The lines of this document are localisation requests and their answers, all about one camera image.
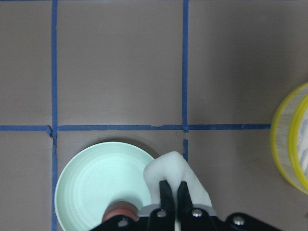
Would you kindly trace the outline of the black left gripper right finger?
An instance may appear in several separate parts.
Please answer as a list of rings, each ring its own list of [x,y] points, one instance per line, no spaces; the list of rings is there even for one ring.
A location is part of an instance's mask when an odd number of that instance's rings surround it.
[[[182,181],[177,191],[178,220],[181,231],[216,231],[212,220],[215,210],[207,205],[193,204],[188,185]]]

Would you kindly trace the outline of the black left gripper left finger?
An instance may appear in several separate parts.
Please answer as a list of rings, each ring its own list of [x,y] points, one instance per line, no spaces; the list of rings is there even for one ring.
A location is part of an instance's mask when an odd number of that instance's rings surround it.
[[[175,202],[169,183],[166,180],[159,182],[160,208],[158,210],[158,221],[162,231],[175,230]]]

